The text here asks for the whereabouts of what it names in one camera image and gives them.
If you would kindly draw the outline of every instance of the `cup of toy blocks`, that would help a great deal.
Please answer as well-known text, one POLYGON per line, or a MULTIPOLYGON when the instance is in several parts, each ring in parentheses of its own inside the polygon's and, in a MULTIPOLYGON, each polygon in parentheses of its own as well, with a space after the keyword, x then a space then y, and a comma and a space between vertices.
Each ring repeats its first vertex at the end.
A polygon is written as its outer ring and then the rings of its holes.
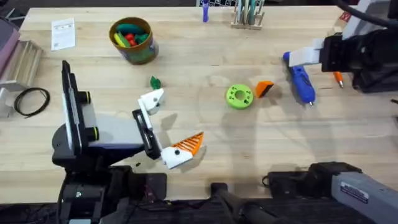
POLYGON ((138 17, 127 17, 115 22, 109 30, 109 39, 133 65, 148 63, 159 53, 149 23, 138 17))

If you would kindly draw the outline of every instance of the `orange plastic piece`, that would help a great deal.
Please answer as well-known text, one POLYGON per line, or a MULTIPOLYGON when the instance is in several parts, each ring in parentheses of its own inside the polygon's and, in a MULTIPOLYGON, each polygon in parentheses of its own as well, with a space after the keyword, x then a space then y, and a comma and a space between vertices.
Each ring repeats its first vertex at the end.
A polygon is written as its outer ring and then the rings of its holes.
POLYGON ((271 81, 261 81, 256 86, 256 97, 263 97, 274 85, 271 81))
POLYGON ((203 135, 204 133, 201 132, 199 134, 187 138, 186 140, 180 141, 172 145, 172 147, 176 147, 181 150, 191 152, 192 155, 194 156, 200 148, 201 142, 203 140, 203 135))

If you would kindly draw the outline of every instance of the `label sticker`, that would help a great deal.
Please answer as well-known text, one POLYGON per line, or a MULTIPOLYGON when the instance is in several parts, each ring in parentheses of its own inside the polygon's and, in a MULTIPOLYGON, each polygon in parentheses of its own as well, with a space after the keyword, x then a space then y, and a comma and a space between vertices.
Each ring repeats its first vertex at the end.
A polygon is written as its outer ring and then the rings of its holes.
POLYGON ((356 199, 358 199, 359 201, 363 202, 363 203, 369 203, 369 194, 366 193, 363 190, 359 190, 358 188, 347 184, 346 182, 341 182, 340 183, 340 190, 343 193, 346 193, 356 199))

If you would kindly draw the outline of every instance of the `orange pencil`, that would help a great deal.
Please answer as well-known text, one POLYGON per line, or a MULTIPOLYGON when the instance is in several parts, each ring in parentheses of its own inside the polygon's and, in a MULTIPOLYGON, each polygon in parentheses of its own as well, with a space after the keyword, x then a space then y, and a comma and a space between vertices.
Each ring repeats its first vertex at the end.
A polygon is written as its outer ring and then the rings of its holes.
POLYGON ((333 74, 335 75, 336 82, 339 84, 339 86, 344 88, 343 76, 341 76, 341 72, 333 72, 333 74))

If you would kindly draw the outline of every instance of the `blue glue gun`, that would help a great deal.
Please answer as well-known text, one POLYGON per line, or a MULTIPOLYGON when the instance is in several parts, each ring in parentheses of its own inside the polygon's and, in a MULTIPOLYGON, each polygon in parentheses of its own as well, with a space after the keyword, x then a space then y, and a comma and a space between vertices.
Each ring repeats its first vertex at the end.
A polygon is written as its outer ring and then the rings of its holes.
POLYGON ((304 103, 309 103, 311 106, 313 106, 313 102, 315 101, 315 90, 311 85, 308 74, 302 65, 293 66, 290 68, 289 57, 290 52, 285 52, 283 60, 289 69, 290 75, 292 76, 292 82, 295 86, 296 92, 304 103))

